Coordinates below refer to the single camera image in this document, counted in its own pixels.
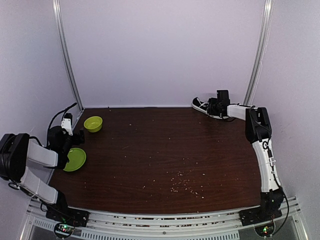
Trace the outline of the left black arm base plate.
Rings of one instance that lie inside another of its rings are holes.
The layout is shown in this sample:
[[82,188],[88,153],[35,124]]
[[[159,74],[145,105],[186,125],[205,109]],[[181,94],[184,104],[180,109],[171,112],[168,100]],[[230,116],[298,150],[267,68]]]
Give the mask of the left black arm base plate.
[[68,213],[60,213],[56,210],[47,210],[45,216],[47,219],[56,222],[65,223],[73,227],[86,227],[90,213],[85,210],[70,208]]

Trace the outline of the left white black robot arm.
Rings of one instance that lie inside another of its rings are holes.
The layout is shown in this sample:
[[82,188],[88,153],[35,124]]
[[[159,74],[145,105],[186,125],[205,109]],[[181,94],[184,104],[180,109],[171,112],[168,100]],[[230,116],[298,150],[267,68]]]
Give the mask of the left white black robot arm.
[[34,142],[28,133],[7,133],[0,140],[0,177],[8,181],[13,189],[21,190],[30,197],[36,197],[48,206],[61,222],[72,218],[64,193],[49,186],[28,167],[29,162],[37,163],[48,169],[64,169],[70,162],[68,154],[72,146],[85,142],[81,129],[70,134],[65,128],[55,126],[49,130],[49,145]]

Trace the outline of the black white canvas sneaker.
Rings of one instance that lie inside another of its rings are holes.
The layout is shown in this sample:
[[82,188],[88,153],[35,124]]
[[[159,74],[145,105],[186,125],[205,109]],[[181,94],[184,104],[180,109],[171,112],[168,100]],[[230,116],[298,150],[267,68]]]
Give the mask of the black white canvas sneaker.
[[220,116],[220,115],[210,115],[208,113],[208,107],[209,107],[209,103],[208,102],[203,102],[201,101],[198,97],[195,97],[192,100],[192,104],[191,104],[192,108],[211,117],[214,119],[218,119],[218,120],[227,120],[229,119],[228,116]]

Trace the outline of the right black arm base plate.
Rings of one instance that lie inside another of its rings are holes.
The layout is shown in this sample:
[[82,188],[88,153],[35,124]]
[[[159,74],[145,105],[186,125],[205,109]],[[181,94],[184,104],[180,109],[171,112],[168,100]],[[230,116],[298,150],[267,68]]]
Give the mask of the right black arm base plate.
[[272,218],[279,218],[282,215],[281,210],[276,210],[274,213],[262,213],[259,207],[245,209],[239,212],[239,218],[243,227],[271,221]]

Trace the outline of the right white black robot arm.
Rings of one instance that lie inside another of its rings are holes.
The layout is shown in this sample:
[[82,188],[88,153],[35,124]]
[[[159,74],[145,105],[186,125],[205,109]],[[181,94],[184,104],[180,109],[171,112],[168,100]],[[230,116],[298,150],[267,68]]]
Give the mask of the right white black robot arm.
[[210,98],[207,113],[222,120],[245,121],[245,137],[257,157],[261,179],[260,206],[256,210],[259,220],[266,221],[276,215],[285,198],[272,147],[272,127],[265,107],[231,104],[228,98]]

